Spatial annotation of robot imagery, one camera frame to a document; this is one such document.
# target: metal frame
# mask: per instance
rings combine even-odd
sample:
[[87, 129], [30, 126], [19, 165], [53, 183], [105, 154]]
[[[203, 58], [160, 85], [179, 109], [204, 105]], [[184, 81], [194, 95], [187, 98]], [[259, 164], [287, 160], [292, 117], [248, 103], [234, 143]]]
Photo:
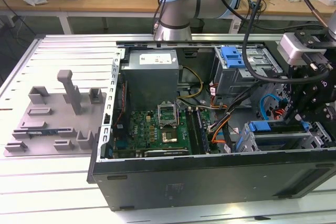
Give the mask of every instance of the metal frame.
[[[64, 34], [73, 34], [72, 26], [69, 21], [69, 17], [101, 17], [103, 18], [102, 24], [104, 29], [108, 28], [106, 19], [107, 17], [132, 17], [132, 18], [152, 18], [154, 13], [140, 13], [140, 12], [73, 12], [73, 11], [44, 11], [44, 10], [15, 10], [17, 15], [20, 16], [46, 16], [46, 17], [58, 17], [62, 25]], [[10, 10], [0, 10], [0, 16], [12, 16], [13, 13]], [[229, 34], [238, 33], [238, 28], [241, 20], [235, 15], [228, 15], [224, 19], [231, 19], [231, 26]], [[281, 15], [261, 15], [260, 20], [297, 20], [297, 21], [317, 21], [314, 16], [281, 16]]]

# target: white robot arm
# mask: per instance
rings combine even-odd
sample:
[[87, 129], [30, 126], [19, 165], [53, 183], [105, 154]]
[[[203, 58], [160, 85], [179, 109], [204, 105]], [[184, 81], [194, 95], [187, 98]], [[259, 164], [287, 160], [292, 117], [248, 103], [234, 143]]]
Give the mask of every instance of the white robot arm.
[[[191, 40], [191, 18], [223, 18], [229, 13], [221, 0], [161, 0], [159, 20], [154, 26], [154, 39]], [[235, 6], [237, 0], [226, 0]]]

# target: green circuit board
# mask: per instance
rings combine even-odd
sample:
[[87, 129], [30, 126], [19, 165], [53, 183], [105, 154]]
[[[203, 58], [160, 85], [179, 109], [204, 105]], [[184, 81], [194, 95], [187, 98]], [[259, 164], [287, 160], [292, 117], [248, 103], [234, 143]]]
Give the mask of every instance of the green circuit board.
[[[170, 112], [162, 112], [161, 120], [174, 119]], [[185, 120], [185, 112], [179, 111], [179, 124], [174, 129], [177, 134], [176, 142], [164, 143], [162, 133], [165, 131], [159, 127], [159, 117], [157, 111], [133, 111], [129, 132], [133, 139], [129, 139], [130, 149], [159, 149], [159, 148], [184, 148], [190, 150], [188, 130]]]
[[[190, 138], [184, 110], [178, 110], [176, 127], [159, 126], [157, 111], [133, 111], [130, 117], [129, 134], [125, 150], [183, 148], [191, 153]], [[210, 114], [201, 111], [204, 128], [210, 125]], [[161, 120], [174, 119], [171, 111], [161, 111]]]

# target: wire bundle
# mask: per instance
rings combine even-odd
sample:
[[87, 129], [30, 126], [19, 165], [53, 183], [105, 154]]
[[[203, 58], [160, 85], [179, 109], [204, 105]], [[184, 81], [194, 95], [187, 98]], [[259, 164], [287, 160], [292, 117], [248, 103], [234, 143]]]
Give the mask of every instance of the wire bundle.
[[227, 125], [227, 122], [230, 120], [231, 118], [231, 114], [233, 113], [233, 111], [235, 110], [235, 108], [237, 106], [239, 106], [244, 100], [246, 100], [247, 98], [250, 97], [250, 93], [255, 90], [257, 87], [261, 86], [263, 84], [263, 82], [256, 82], [254, 83], [252, 86], [248, 87], [246, 90], [244, 90], [242, 93], [240, 93], [233, 101], [232, 103], [227, 106], [226, 110], [225, 110], [225, 115], [222, 119], [220, 119], [218, 122], [216, 122], [215, 124], [211, 125], [210, 130], [211, 131], [215, 131], [211, 142], [216, 141], [216, 136], [219, 133], [220, 129], [222, 129], [225, 125]]
[[274, 119], [275, 120], [279, 120], [280, 117], [284, 114], [285, 110], [284, 109], [276, 109], [276, 110], [273, 110], [273, 114], [275, 115], [274, 116]]

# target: label sticker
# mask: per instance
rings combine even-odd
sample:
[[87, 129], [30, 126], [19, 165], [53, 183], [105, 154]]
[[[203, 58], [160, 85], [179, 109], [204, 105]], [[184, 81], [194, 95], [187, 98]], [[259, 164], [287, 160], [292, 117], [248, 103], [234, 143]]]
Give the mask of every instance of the label sticker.
[[226, 153], [231, 153], [231, 148], [226, 144], [224, 145], [224, 150], [226, 151]]
[[172, 57], [170, 54], [141, 54], [140, 55], [140, 65], [171, 64], [171, 63], [172, 63]]
[[216, 88], [211, 87], [210, 88], [211, 95], [216, 95]]

